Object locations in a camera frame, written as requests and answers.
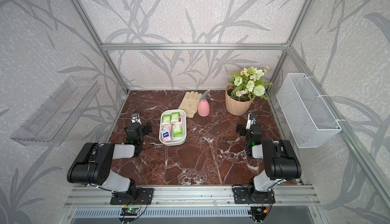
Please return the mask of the pink blue tissue pack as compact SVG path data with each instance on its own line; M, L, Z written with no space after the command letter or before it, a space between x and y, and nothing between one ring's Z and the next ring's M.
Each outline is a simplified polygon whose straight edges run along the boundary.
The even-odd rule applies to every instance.
M162 127L162 129L163 130L171 130L172 129L172 125L171 124L169 124L169 125L163 125L163 127Z
M170 142L172 140L170 128L165 128L161 130L161 139L162 142Z

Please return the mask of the green tissue pack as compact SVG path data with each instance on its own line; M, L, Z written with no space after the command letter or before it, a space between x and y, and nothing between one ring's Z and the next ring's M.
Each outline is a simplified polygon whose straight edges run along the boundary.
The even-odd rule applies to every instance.
M169 125L171 123L171 115L163 115L161 118L161 124L162 125Z
M179 120L180 120L180 113L179 112L173 112L171 114L171 122L175 123L175 122L178 122Z
M172 126L172 130L173 130L173 136L175 138L177 137L182 137L183 136L183 128L182 128L182 125L173 125Z

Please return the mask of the white plastic storage box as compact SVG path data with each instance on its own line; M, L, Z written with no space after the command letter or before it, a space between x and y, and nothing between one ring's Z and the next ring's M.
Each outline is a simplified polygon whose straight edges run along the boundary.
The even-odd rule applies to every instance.
M183 124L182 125L182 128L183 128L183 136L182 137L177 137L175 138L173 136L173 130L171 129L171 138L172 140L170 142L162 142L162 139L161 139L161 130L163 129L163 125L161 124L161 118L163 115L168 115L168 114L172 114L173 112L179 112L180 113L180 116L183 116ZM172 126L173 125L179 125L179 122L175 122L175 123L170 123ZM183 143L185 143L186 141L186 136L187 136L187 129L186 129L186 113L181 110L181 109L172 109L172 110L166 110L164 111L161 116L160 116L160 124L159 124L159 131L158 131L158 136L159 136L159 140L161 143L163 143L164 145L166 146L177 146L177 145L182 145Z

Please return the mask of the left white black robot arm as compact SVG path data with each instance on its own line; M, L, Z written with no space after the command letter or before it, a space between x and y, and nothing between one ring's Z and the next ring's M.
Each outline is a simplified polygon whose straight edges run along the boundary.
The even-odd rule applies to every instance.
M124 144L86 143L72 163L67 181L93 185L116 194L135 195L135 181L112 171L112 161L139 156L144 136L151 132L151 123L143 126L133 122L126 127L127 142Z

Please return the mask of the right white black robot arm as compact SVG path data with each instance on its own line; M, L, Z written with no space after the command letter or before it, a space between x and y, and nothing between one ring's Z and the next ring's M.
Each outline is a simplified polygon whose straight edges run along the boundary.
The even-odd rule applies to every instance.
M266 193L275 185L301 177L302 168L289 140L262 139L262 127L258 124L238 124L236 132L246 137L247 156L264 163L264 170L248 184L250 195Z

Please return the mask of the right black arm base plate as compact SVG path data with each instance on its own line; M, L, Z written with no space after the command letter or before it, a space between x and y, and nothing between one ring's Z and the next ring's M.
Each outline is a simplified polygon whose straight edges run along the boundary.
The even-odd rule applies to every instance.
M252 186L233 185L235 204L274 204L274 191L257 191Z

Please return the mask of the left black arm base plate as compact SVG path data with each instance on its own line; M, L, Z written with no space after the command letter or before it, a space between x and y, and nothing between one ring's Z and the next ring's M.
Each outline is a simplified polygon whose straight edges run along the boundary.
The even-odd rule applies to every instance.
M153 188L138 187L124 194L113 193L110 201L111 205L149 205L153 197Z

